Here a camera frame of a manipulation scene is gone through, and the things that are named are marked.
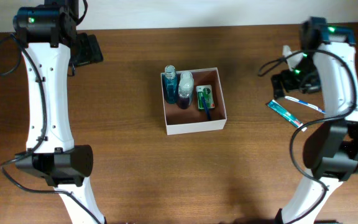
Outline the clear purple soap bottle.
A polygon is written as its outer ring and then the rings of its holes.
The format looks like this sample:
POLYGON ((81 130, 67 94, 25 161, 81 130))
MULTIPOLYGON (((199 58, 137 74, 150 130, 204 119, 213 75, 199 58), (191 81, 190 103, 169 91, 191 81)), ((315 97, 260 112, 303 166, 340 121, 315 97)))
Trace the clear purple soap bottle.
POLYGON ((185 110, 187 109, 193 99, 194 79, 189 71, 185 71, 180 75, 180 82, 178 84, 178 101, 177 105, 185 110))

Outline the blue mouthwash bottle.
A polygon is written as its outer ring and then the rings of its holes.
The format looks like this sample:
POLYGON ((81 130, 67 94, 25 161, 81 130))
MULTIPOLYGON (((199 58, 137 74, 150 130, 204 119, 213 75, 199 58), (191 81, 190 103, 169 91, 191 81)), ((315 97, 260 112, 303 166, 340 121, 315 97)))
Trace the blue mouthwash bottle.
POLYGON ((164 85, 166 92, 166 101, 169 104, 177 102, 177 73, 173 65, 167 65, 164 73, 164 85))

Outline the blue and white toothbrush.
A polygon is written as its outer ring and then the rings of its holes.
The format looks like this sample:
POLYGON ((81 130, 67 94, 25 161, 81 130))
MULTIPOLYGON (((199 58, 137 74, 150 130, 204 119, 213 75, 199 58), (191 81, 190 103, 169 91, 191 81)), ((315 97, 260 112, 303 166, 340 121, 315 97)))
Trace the blue and white toothbrush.
POLYGON ((313 105, 311 103, 307 103, 307 102, 302 101, 302 100, 299 100, 298 98, 294 98, 292 96, 284 96, 284 99, 289 100, 289 101, 293 101, 293 102, 301 104, 303 106, 307 106, 307 107, 312 108, 312 109, 314 109, 314 110, 316 110, 316 111, 318 111, 318 112, 320 112, 322 114, 325 114, 325 111, 322 110, 321 108, 319 108, 318 106, 313 105))

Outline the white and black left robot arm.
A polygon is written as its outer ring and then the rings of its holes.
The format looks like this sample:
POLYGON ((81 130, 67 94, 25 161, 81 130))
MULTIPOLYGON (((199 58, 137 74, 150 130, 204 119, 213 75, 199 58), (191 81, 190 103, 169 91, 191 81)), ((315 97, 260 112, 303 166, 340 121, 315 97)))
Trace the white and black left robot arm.
POLYGON ((13 24, 29 84, 30 122, 26 150, 15 166, 44 179, 59 194, 72 223, 105 223, 91 188, 93 151, 76 145, 68 117, 67 71, 82 65, 75 47, 89 50, 77 38, 83 16, 78 1, 45 1, 22 7, 13 24))

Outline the blue disposable razor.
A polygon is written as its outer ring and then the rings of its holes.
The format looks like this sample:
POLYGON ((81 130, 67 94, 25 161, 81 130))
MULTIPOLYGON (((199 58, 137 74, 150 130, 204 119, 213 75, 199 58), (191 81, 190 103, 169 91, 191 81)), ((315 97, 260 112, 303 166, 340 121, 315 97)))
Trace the blue disposable razor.
POLYGON ((200 100, 201 100, 201 103, 202 103, 203 108, 204 108, 204 110, 205 110, 207 119, 208 119, 208 121, 211 121, 211 120, 212 120, 212 119, 211 119, 211 115, 210 115, 210 113, 209 113, 209 108, 208 108, 208 106, 207 106, 207 104, 206 104, 206 100, 205 100, 205 98, 204 98, 204 96, 203 96, 203 93, 198 92, 198 94, 199 94, 199 96, 200 96, 200 100))

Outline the green toothpaste tube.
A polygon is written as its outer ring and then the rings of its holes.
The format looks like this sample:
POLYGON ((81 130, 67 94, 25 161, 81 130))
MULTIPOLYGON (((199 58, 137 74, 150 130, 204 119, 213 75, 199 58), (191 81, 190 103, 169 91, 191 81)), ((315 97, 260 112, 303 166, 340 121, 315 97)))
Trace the green toothpaste tube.
POLYGON ((272 109, 274 112, 276 112, 289 123, 291 123, 294 127, 302 127, 301 130, 306 131, 306 127, 303 127, 304 124, 275 100, 270 100, 268 103, 266 103, 266 105, 268 108, 272 109))

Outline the green soap bar box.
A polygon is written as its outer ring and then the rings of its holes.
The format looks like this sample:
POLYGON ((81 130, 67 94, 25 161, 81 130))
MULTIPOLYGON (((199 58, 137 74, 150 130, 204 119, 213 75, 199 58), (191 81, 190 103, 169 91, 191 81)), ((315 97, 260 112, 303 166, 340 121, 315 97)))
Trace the green soap bar box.
POLYGON ((196 94, 198 100, 198 109, 204 110, 204 104, 202 97, 205 100, 208 109, 215 109, 215 103, 213 100, 213 89, 211 85, 198 85, 196 86, 196 94))

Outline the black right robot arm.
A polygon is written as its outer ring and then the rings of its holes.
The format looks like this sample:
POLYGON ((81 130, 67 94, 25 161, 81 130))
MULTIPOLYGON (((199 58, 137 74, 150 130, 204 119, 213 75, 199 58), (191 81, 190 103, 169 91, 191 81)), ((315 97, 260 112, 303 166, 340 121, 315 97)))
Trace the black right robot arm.
POLYGON ((358 174, 358 80, 356 40, 352 29, 311 17, 300 26, 301 49, 284 46, 275 62, 288 65, 282 78, 287 90, 306 92, 319 83, 324 118, 303 147, 303 178, 275 223, 314 223, 329 196, 358 174))

